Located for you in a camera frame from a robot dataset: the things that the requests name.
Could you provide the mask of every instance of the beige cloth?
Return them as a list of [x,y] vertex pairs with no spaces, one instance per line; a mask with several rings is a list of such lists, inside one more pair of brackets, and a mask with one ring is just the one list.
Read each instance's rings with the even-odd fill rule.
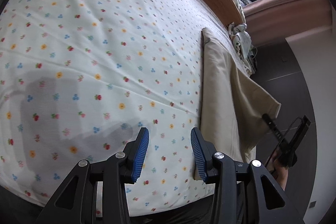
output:
[[249,163],[255,159],[255,146],[268,132],[261,116],[267,113],[275,119],[281,104],[237,69],[230,53],[208,28],[202,33],[202,135],[217,151]]

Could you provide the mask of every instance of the screw head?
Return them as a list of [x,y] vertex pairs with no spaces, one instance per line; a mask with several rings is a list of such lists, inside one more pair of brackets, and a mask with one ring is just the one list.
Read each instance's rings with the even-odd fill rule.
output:
[[118,159],[122,159],[123,157],[125,157],[126,154],[124,152],[118,152],[116,153],[115,157],[118,158]]
[[78,163],[78,165],[79,165],[80,167],[87,166],[87,160],[81,160],[81,161]]
[[253,166],[255,166],[255,167],[260,167],[260,166],[261,166],[261,162],[258,161],[258,160],[253,160],[253,161],[252,161],[252,164],[253,164]]
[[224,154],[223,154],[222,152],[216,152],[216,153],[215,153],[215,157],[216,157],[217,159],[222,159],[222,158],[224,158]]

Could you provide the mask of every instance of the patterned cloth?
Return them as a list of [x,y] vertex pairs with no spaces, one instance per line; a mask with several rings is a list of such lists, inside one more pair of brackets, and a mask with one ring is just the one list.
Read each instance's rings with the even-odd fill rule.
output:
[[245,72],[202,0],[10,0],[0,16],[0,184],[43,206],[79,160],[106,160],[147,127],[141,177],[126,186],[130,215],[211,194],[192,179],[189,140],[205,26]]

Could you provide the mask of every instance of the floor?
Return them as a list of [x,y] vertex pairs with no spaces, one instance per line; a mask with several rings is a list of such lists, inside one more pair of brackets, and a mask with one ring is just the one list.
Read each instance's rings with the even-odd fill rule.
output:
[[[310,202],[317,161],[317,137],[314,110],[300,66],[285,39],[258,47],[258,71],[251,78],[268,91],[281,109],[276,125],[284,133],[296,117],[306,115],[310,128],[296,150],[298,161],[289,170],[285,193],[303,217]],[[291,140],[299,122],[294,124],[286,139]],[[257,145],[256,157],[264,164],[277,145],[277,139],[267,134]]]

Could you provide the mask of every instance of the black cable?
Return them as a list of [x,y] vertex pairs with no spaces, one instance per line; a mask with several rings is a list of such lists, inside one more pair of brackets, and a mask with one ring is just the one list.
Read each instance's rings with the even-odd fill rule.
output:
[[288,132],[290,131],[290,129],[292,128],[293,124],[294,124],[297,120],[299,120],[299,119],[301,120],[301,122],[303,122],[301,117],[296,117],[295,120],[290,124],[290,126],[288,127],[288,129],[286,130],[286,132],[284,133],[284,135],[282,136],[281,140],[278,142],[277,146],[275,147],[275,149],[272,151],[271,155],[269,156],[269,158],[268,158],[268,160],[267,160],[267,162],[266,162],[266,164],[265,164],[265,167],[266,167],[266,168],[267,168],[267,165],[268,165],[268,163],[269,163],[269,161],[270,161],[270,159],[271,159],[273,153],[274,153],[274,152],[276,151],[276,149],[279,147],[279,145],[281,144],[281,142],[283,141],[283,139],[285,138],[285,136],[287,135],[287,133],[288,133]]

